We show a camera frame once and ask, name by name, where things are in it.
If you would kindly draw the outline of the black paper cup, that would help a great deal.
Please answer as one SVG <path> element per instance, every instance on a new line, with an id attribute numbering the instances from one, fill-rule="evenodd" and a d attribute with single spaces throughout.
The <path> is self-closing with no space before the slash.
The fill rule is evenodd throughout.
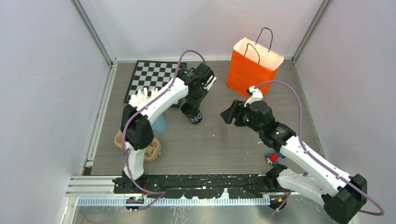
<path id="1" fill-rule="evenodd" d="M 192 108 L 186 102 L 181 106 L 181 112 L 187 117 L 192 124 L 198 124 L 202 121 L 202 114 L 199 108 Z"/>

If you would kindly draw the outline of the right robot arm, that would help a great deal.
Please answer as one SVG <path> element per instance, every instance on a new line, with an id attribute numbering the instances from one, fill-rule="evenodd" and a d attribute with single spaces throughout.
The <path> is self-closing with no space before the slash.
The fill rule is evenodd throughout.
<path id="1" fill-rule="evenodd" d="M 295 191 L 323 206 L 328 216 L 339 224 L 349 223 L 366 204 L 367 199 L 359 192 L 367 192 L 367 180 L 360 174 L 351 176 L 336 168 L 300 143 L 295 131 L 276 121 L 266 102 L 246 104 L 235 100 L 220 115 L 227 124 L 249 127 L 266 146 L 291 159 L 310 175 L 306 177 L 277 164 L 266 173 L 271 191 L 281 188 Z"/>

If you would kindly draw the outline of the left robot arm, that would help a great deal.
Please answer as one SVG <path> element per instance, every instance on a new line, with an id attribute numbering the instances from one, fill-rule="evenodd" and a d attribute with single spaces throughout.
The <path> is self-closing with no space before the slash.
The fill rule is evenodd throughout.
<path id="1" fill-rule="evenodd" d="M 153 123 L 182 98 L 185 99 L 181 106 L 182 113 L 192 124 L 200 123 L 203 118 L 200 104 L 215 81 L 213 70 L 205 63 L 192 69 L 177 68 L 175 76 L 157 95 L 144 100 L 139 106 L 128 104 L 124 107 L 120 131 L 126 164 L 120 186 L 132 193 L 144 191 L 141 179 L 144 174 L 144 154 L 154 139 Z"/>

